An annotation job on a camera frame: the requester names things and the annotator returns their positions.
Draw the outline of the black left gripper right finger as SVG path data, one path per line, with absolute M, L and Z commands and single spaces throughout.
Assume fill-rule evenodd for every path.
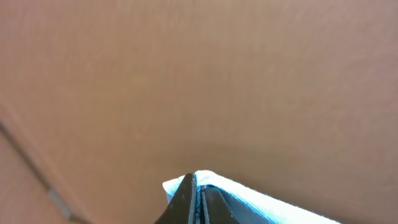
M 214 186 L 201 188 L 200 223 L 239 224 L 220 190 Z

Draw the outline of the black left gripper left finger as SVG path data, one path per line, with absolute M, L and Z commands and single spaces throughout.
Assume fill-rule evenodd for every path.
M 197 180 L 188 173 L 162 184 L 169 204 L 155 224 L 195 224 Z

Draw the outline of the light blue t-shirt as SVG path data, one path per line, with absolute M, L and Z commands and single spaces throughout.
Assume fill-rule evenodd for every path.
M 259 193 L 209 170 L 193 173 L 197 180 L 196 223 L 200 223 L 201 188 L 214 186 L 239 224 L 337 224 L 337 221 Z

